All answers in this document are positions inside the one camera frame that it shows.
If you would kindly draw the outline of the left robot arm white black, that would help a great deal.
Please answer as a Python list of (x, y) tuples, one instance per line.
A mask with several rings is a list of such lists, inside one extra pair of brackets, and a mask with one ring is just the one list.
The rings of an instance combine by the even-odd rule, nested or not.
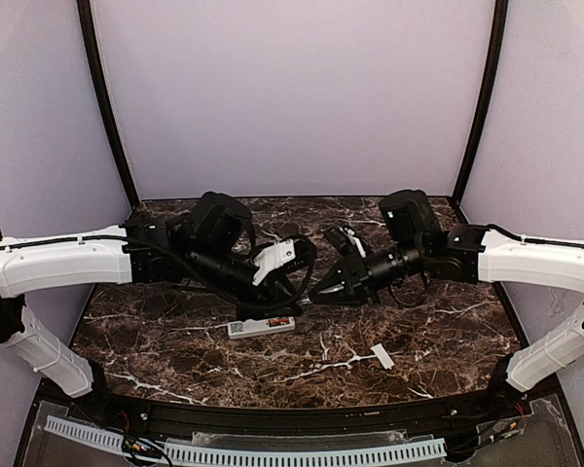
[(251, 211), (228, 195), (207, 192), (194, 208), (168, 220), (132, 220), (89, 233), (42, 238), (5, 237), (0, 230), (0, 345), (76, 399), (103, 393), (101, 367), (68, 348), (26, 304), (28, 292), (111, 283), (197, 281), (236, 308), (237, 319), (270, 319), (298, 304), (316, 252), (294, 234), (256, 241)]

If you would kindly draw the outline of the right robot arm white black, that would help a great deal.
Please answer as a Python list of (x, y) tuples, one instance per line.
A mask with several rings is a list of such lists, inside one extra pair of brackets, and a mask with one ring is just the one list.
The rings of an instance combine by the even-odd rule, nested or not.
[[(394, 246), (370, 252), (348, 227), (326, 232), (340, 260), (310, 290), (321, 305), (365, 305), (382, 289), (421, 275), (462, 283), (518, 282), (584, 295), (584, 240), (510, 233), (497, 225), (442, 230), (422, 190), (401, 190), (379, 202)], [(526, 393), (584, 355), (584, 303), (527, 348), (502, 358), (492, 392)]]

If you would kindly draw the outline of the white remote control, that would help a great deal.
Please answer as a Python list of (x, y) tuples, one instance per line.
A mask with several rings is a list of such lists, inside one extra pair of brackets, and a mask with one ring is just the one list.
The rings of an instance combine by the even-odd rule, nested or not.
[(270, 319), (230, 322), (227, 324), (228, 336), (231, 340), (238, 340), (293, 331), (296, 328), (295, 319), (287, 318), (292, 321), (292, 324), (279, 327), (270, 327), (268, 324)]

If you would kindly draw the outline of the clear plastic screwdriver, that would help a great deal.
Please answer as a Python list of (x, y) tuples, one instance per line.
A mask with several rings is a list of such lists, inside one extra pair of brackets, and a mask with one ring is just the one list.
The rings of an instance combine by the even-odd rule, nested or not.
[(325, 289), (321, 289), (320, 291), (317, 292), (318, 295), (330, 295), (330, 294), (334, 294), (337, 292), (340, 292), (342, 290), (344, 290), (344, 285), (336, 285), (336, 286), (332, 286), (332, 287), (328, 287)]

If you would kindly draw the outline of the white battery cover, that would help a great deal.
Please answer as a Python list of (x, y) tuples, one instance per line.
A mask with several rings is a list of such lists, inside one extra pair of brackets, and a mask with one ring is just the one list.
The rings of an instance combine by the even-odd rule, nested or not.
[(389, 353), (385, 350), (381, 343), (373, 345), (371, 347), (372, 352), (378, 358), (381, 365), (385, 370), (390, 370), (394, 367), (395, 363)]

